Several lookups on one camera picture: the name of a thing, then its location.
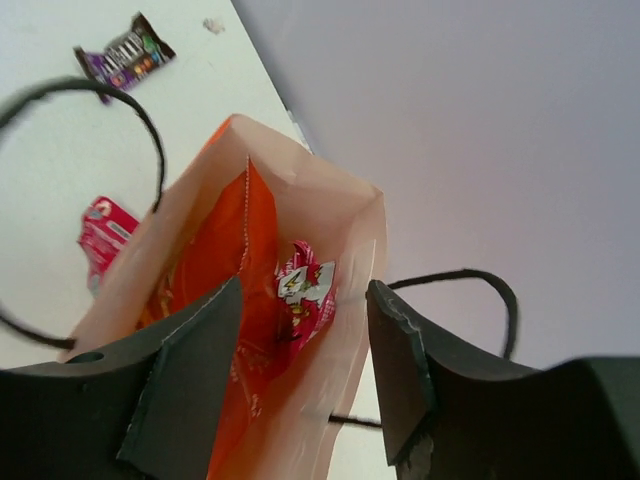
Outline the red snack packet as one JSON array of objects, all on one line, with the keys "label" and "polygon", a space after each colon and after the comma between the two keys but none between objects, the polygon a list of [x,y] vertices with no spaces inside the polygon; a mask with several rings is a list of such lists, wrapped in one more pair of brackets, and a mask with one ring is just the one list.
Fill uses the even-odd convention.
[{"label": "red snack packet", "polygon": [[279,302],[278,340],[296,356],[336,311],[336,262],[319,262],[305,241],[293,243],[293,254],[279,268],[275,286]]}]

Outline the brown M&M's pack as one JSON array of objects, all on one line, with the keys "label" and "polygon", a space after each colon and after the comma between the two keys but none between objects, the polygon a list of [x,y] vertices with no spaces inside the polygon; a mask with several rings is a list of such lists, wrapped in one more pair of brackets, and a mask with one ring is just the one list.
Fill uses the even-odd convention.
[{"label": "brown M&M's pack", "polygon": [[87,78],[120,91],[130,90],[176,57],[142,13],[137,13],[129,30],[112,40],[102,52],[89,52],[77,46],[74,55]]}]

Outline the small white paper scrap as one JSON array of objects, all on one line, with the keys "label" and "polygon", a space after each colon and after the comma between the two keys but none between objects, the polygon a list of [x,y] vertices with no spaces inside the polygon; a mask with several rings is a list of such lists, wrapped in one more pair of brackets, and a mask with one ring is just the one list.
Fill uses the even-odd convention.
[{"label": "small white paper scrap", "polygon": [[219,18],[205,18],[202,25],[207,31],[214,35],[219,35],[226,31],[224,22]]}]

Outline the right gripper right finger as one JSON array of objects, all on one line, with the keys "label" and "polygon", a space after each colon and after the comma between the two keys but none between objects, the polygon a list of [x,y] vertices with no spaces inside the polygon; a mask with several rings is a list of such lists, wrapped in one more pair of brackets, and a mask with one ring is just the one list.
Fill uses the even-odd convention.
[{"label": "right gripper right finger", "polygon": [[380,281],[368,332],[386,459],[400,479],[635,479],[639,361],[536,370],[416,312]]}]

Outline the orange chips bag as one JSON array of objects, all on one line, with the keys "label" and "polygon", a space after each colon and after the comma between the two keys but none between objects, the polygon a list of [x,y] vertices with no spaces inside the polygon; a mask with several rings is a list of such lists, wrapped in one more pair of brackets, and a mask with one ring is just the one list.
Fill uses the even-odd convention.
[{"label": "orange chips bag", "polygon": [[274,197],[253,163],[221,192],[198,231],[161,276],[136,327],[190,305],[236,276],[243,308],[208,474],[214,476],[262,412],[269,384],[290,365],[284,305],[276,295]]}]

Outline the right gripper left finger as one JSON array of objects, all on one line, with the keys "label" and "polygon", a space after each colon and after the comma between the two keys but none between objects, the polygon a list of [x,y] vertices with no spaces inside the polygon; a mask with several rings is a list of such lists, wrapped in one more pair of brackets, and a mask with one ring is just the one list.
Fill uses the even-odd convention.
[{"label": "right gripper left finger", "polygon": [[65,363],[1,374],[5,479],[203,479],[242,319],[231,278]]}]

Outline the orange paper bag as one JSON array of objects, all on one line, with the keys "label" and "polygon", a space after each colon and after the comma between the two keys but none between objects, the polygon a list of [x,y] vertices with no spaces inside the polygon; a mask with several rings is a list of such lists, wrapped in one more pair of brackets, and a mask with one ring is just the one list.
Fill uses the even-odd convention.
[{"label": "orange paper bag", "polygon": [[319,262],[336,262],[336,311],[269,384],[260,416],[217,473],[203,479],[323,479],[369,348],[365,292],[386,264],[384,197],[246,116],[229,117],[180,178],[158,188],[149,214],[111,264],[71,337],[50,337],[16,321],[9,327],[59,349],[58,363],[147,328],[136,325],[161,276],[248,162],[274,197],[277,271],[295,241],[307,242]]}]

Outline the pink candy packet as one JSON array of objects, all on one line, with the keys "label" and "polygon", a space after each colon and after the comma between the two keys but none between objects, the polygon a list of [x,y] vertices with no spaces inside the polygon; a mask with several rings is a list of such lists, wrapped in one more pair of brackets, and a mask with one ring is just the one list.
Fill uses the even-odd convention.
[{"label": "pink candy packet", "polygon": [[138,225],[134,216],[106,196],[97,197],[83,212],[77,243],[88,260],[87,288],[94,297]]}]

